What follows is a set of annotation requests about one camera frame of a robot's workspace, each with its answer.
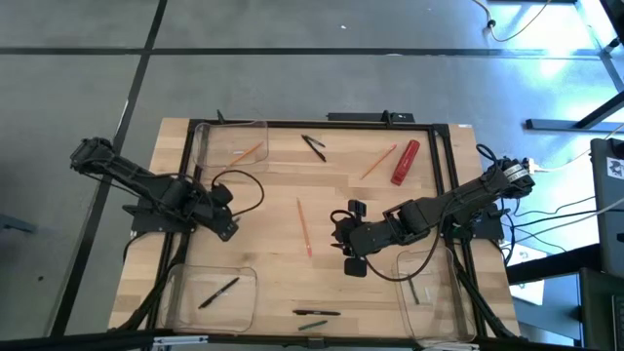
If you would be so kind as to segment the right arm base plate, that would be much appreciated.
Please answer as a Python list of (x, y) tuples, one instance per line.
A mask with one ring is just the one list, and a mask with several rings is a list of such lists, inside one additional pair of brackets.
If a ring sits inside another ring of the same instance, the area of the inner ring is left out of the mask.
[(501, 217), (503, 211), (490, 203), (471, 213), (453, 214), (444, 233), (451, 239), (502, 240), (504, 238)]

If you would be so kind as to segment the white paper sheet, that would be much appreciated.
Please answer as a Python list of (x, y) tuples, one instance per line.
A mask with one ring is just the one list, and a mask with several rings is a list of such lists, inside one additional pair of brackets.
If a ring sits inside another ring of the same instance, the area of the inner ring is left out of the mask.
[[(523, 245), (516, 245), (513, 249), (507, 267), (511, 268), (513, 265), (545, 258), (546, 256), (546, 253), (539, 250), (525, 247)], [(544, 286), (545, 283), (543, 280), (538, 280), (530, 283), (520, 283), (511, 286), (510, 293), (514, 298), (520, 299), (524, 302), (531, 303), (533, 305), (542, 305)]]

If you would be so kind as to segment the black mounting bracket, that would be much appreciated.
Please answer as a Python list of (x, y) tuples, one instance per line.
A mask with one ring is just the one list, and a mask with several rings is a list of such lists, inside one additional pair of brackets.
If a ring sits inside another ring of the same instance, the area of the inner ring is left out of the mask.
[(381, 123), (414, 123), (411, 113), (390, 112), (330, 112), (327, 114), (329, 121), (339, 122), (381, 122)]

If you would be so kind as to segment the black diagonal floor beam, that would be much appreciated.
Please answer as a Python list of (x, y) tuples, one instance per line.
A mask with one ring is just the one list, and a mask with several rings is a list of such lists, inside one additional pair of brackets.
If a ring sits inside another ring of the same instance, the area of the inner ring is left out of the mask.
[(599, 244), (511, 265), (506, 268), (506, 274), (513, 286), (577, 273), (582, 268), (602, 270)]

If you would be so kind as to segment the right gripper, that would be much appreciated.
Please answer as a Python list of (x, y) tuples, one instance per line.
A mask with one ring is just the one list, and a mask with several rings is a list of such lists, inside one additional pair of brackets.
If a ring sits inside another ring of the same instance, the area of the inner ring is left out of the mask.
[[(367, 215), (367, 205), (359, 200), (348, 201), (348, 211), (356, 217)], [(345, 217), (335, 224), (336, 246), (347, 256), (375, 254), (390, 245), (390, 227), (386, 221), (360, 222)], [(351, 277), (366, 277), (368, 264), (362, 258), (349, 257), (344, 260), (344, 274)]]

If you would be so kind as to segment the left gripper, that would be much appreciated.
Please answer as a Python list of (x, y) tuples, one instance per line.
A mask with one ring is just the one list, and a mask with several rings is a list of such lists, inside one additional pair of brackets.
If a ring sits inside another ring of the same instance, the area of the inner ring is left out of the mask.
[[(233, 200), (233, 195), (224, 184), (217, 183), (213, 185), (213, 200), (219, 205), (228, 205)], [(218, 229), (218, 237), (223, 242), (228, 242), (239, 229), (239, 218), (229, 219), (227, 207), (197, 205), (194, 208), (194, 220), (202, 226)]]

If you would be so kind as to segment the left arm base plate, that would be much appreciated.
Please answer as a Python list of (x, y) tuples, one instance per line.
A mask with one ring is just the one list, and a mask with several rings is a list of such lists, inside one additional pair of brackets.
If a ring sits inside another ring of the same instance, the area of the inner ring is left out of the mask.
[(135, 232), (191, 232), (196, 223), (191, 219), (180, 219), (172, 214), (164, 214), (152, 207), (124, 205), (122, 209), (133, 217), (131, 229)]

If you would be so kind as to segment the black metal table frame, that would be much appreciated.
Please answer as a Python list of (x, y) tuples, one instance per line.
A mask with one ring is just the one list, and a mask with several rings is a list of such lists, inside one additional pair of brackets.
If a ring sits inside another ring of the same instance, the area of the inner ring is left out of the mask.
[[(368, 216), (411, 198), (446, 192), (479, 176), (484, 159), (473, 129), (461, 125), (373, 122), (272, 121), (268, 125), (267, 168), (252, 179), (234, 175), (227, 184), (242, 213), (239, 231), (228, 242), (205, 228), (190, 238), (186, 262), (197, 266), (250, 267), (257, 275), (257, 301), (247, 335), (409, 338), (396, 285), (387, 280), (398, 247), (375, 254), (365, 278), (343, 272), (343, 255), (331, 244), (330, 214), (351, 198), (368, 206)], [(311, 136), (324, 163), (303, 141)], [(411, 139), (420, 148), (401, 185), (392, 174)], [(361, 174), (392, 144), (396, 149), (364, 179)], [(296, 198), (306, 218), (313, 256), (306, 253)], [(337, 311), (341, 316), (298, 316), (294, 309)], [(320, 327), (299, 326), (328, 320)]]

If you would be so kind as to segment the clear plastic bin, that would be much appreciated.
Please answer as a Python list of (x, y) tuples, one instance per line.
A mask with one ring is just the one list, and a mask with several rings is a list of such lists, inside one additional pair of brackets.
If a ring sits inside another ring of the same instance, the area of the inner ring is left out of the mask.
[[(198, 306), (236, 277), (238, 283), (203, 309)], [(178, 264), (169, 273), (160, 323), (177, 332), (245, 332), (253, 323), (257, 275), (250, 267)]]
[[(238, 164), (227, 165), (241, 154), (264, 141), (258, 150), (248, 155)], [(240, 169), (260, 171), (266, 166), (269, 156), (268, 125), (265, 121), (251, 121), (233, 124), (199, 123), (194, 129), (191, 152), (196, 166), (206, 171)]]
[[(468, 342), (476, 336), (470, 301), (461, 291), (447, 248), (433, 254), (403, 251), (393, 273), (402, 280), (396, 291), (408, 336), (424, 343)], [(419, 305), (414, 303), (408, 279), (415, 284)]]

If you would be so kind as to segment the dark grey equipment case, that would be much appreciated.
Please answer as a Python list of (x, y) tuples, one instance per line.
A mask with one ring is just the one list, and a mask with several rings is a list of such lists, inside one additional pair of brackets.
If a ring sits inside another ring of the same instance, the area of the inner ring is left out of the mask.
[(624, 140), (590, 143), (603, 271), (624, 278)]

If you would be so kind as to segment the silver aluminium bar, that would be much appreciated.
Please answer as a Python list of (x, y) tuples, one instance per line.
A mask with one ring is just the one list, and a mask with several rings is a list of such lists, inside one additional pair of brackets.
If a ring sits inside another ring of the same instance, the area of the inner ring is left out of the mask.
[(175, 335), (175, 336), (158, 336), (153, 339), (153, 349), (168, 349), (173, 346), (195, 345), (209, 342), (207, 335)]

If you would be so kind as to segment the grey chair base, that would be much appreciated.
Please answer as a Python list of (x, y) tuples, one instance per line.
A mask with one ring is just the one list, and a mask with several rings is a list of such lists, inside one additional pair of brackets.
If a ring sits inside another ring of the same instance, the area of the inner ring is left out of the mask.
[(13, 216), (0, 214), (0, 231), (11, 229), (26, 233), (33, 233), (36, 230), (36, 226)]

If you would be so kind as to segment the black table leg beam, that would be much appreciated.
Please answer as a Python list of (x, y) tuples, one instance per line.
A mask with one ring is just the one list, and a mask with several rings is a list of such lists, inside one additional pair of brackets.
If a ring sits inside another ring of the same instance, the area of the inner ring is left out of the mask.
[(606, 122), (605, 119), (623, 109), (624, 91), (578, 121), (527, 119), (525, 125), (528, 130), (534, 131), (608, 133), (614, 131), (618, 125), (613, 122)]

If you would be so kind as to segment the black gantry crossbar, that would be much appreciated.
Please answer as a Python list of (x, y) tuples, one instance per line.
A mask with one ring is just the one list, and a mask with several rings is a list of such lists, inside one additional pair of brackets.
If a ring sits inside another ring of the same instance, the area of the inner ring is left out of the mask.
[(0, 340), (0, 351), (128, 351), (152, 347), (158, 336), (207, 335), (204, 344), (279, 345), (284, 348), (306, 348), (308, 337), (323, 337), (331, 347), (407, 348), (421, 351), (423, 347), (409, 338), (279, 336), (232, 333), (176, 333), (167, 329), (141, 331), (107, 331), (99, 333), (45, 336), (27, 339)]

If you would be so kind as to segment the orange pencil pink eraser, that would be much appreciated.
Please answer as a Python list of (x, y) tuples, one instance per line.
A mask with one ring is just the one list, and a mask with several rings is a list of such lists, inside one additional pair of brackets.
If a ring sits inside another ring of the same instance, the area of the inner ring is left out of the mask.
[(302, 203), (298, 197), (296, 198), (296, 205), (297, 205), (298, 216), (299, 216), (299, 220), (301, 224), (302, 235), (304, 238), (306, 253), (307, 253), (307, 256), (311, 258), (313, 256), (313, 252), (312, 252), (312, 246), (311, 246), (311, 241), (309, 237), (308, 226), (307, 226), (306, 218), (304, 215)]
[(264, 143), (264, 141), (259, 142), (257, 145), (253, 146), (252, 148), (244, 151), (240, 156), (238, 156), (236, 159), (232, 160), (227, 167), (232, 167), (236, 164), (238, 164), (239, 162), (241, 162), (242, 160), (244, 160), (248, 155), (256, 152), (260, 146), (262, 146), (262, 144)]
[(386, 149), (360, 176), (360, 179), (364, 179), (370, 174), (384, 159), (386, 159), (397, 147), (397, 144), (392, 144)]

